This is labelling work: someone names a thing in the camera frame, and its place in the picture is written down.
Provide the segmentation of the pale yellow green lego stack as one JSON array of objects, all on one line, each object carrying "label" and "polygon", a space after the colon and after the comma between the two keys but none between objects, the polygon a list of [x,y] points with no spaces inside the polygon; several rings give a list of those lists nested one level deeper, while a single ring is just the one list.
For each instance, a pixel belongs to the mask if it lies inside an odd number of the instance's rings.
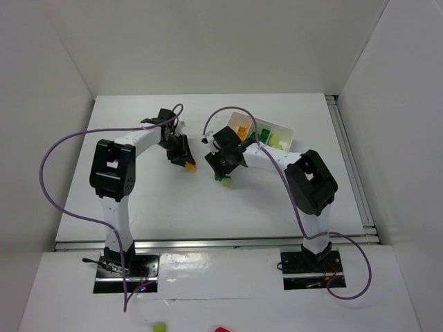
[{"label": "pale yellow green lego stack", "polygon": [[232,178],[230,176],[219,176],[215,174],[215,180],[220,182],[222,187],[230,187],[232,185]]}]

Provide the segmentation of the yellow orange lego piece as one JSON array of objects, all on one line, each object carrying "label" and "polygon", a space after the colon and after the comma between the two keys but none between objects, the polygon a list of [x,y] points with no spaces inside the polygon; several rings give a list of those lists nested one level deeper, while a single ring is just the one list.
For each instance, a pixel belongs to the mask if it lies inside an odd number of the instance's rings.
[{"label": "yellow orange lego piece", "polygon": [[186,163],[186,164],[185,164],[185,169],[186,169],[188,172],[193,172],[194,170],[196,170],[196,165],[193,165],[193,164],[191,164],[191,163]]}]

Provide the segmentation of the orange lego brick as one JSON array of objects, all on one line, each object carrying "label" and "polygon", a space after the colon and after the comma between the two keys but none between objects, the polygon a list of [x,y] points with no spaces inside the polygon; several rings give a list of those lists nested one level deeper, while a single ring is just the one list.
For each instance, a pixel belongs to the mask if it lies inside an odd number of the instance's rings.
[{"label": "orange lego brick", "polygon": [[250,127],[239,126],[237,130],[237,136],[241,141],[247,139],[247,134],[249,132]]}]

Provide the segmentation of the green two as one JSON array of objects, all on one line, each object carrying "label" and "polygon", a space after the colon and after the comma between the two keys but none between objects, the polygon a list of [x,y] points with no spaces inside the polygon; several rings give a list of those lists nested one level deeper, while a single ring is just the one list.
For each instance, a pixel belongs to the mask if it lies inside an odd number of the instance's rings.
[{"label": "green two", "polygon": [[[258,139],[262,143],[267,143],[269,136],[271,135],[271,130],[263,128],[258,136]],[[250,138],[256,139],[256,133],[254,131],[251,132]]]}]

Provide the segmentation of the pale green lego brick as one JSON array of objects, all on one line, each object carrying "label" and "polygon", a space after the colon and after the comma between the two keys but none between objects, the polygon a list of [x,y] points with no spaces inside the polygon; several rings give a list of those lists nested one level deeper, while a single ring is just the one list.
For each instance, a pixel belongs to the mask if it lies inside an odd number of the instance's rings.
[{"label": "pale green lego brick", "polygon": [[280,144],[280,137],[276,134],[271,134],[268,140],[268,146],[283,150],[283,146]]}]

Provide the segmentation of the white divided plastic container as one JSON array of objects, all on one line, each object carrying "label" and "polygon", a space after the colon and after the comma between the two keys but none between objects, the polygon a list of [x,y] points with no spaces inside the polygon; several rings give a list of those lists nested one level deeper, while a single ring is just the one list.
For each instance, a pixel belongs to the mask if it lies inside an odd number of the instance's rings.
[{"label": "white divided plastic container", "polygon": [[256,132],[258,132],[261,143],[283,151],[290,150],[295,133],[293,129],[258,118],[255,121],[257,123],[256,127],[249,116],[234,111],[231,113],[227,125],[237,134],[240,140],[247,138],[255,140]]}]

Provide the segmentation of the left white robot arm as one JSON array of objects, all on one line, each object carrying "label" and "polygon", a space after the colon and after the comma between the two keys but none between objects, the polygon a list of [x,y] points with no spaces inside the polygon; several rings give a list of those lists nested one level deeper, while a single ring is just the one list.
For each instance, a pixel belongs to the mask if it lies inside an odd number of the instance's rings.
[{"label": "left white robot arm", "polygon": [[89,183],[99,197],[107,231],[105,262],[131,271],[138,259],[129,226],[129,195],[136,184],[136,159],[147,149],[158,145],[166,150],[167,159],[189,172],[196,168],[187,136],[179,122],[181,104],[172,110],[160,109],[155,118],[144,119],[139,130],[130,131],[116,140],[99,140],[93,156]]}]

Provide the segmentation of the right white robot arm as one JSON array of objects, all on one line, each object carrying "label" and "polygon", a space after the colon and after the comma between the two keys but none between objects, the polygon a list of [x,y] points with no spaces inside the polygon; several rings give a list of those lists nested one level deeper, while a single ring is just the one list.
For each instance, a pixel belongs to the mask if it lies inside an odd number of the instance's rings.
[{"label": "right white robot arm", "polygon": [[302,232],[302,258],[309,267],[322,263],[332,248],[329,215],[338,184],[320,155],[267,147],[252,138],[241,140],[228,126],[201,139],[210,148],[205,156],[217,180],[239,166],[277,174],[284,184]]}]

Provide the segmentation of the red object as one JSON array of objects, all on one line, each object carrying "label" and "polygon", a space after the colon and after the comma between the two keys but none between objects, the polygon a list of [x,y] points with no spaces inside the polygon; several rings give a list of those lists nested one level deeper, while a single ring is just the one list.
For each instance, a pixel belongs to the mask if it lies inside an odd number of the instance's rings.
[{"label": "red object", "polygon": [[215,332],[231,332],[231,330],[227,329],[225,327],[219,326],[215,329]]}]

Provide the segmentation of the lime green object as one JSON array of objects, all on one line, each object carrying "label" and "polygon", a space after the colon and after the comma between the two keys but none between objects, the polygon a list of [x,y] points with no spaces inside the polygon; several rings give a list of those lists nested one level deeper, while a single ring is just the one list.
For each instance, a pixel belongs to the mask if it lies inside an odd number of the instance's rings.
[{"label": "lime green object", "polygon": [[166,332],[166,325],[165,325],[165,323],[164,322],[156,323],[152,327],[152,331],[153,332]]}]

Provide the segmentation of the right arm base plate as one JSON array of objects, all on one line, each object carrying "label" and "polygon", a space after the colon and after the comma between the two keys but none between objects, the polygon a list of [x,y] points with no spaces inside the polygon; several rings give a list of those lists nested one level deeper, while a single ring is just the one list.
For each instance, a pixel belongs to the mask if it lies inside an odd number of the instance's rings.
[{"label": "right arm base plate", "polygon": [[285,291],[327,288],[345,288],[346,281],[339,251],[331,251],[317,266],[309,267],[302,253],[281,252],[277,269],[282,272]]}]

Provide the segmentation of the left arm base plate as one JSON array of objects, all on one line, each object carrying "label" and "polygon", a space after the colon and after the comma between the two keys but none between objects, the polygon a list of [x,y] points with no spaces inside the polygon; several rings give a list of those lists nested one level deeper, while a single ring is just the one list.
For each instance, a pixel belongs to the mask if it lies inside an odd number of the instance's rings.
[{"label": "left arm base plate", "polygon": [[[104,255],[98,259],[83,258],[83,263],[96,266],[94,294],[123,293],[122,268],[106,262]],[[156,293],[158,289],[159,255],[137,255],[130,268],[125,269],[127,292]]]}]

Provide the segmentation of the aluminium rail frame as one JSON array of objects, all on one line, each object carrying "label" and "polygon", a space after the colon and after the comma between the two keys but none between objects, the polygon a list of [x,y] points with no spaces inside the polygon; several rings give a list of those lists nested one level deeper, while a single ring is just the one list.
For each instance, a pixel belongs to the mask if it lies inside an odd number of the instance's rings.
[{"label": "aluminium rail frame", "polygon": [[149,148],[136,161],[136,184],[129,198],[129,224],[139,248],[247,243],[300,236],[288,194],[279,176],[239,167],[232,185],[222,187],[205,161],[204,129],[224,127],[233,107],[295,131],[291,150],[317,151],[338,183],[331,214],[333,231],[378,242],[362,196],[344,126],[332,100],[322,94],[100,95],[96,98],[56,236],[57,249],[100,248],[105,227],[99,199],[89,184],[96,143],[121,136],[160,109],[184,106],[180,119],[197,168],[188,172],[168,161],[164,149]]}]

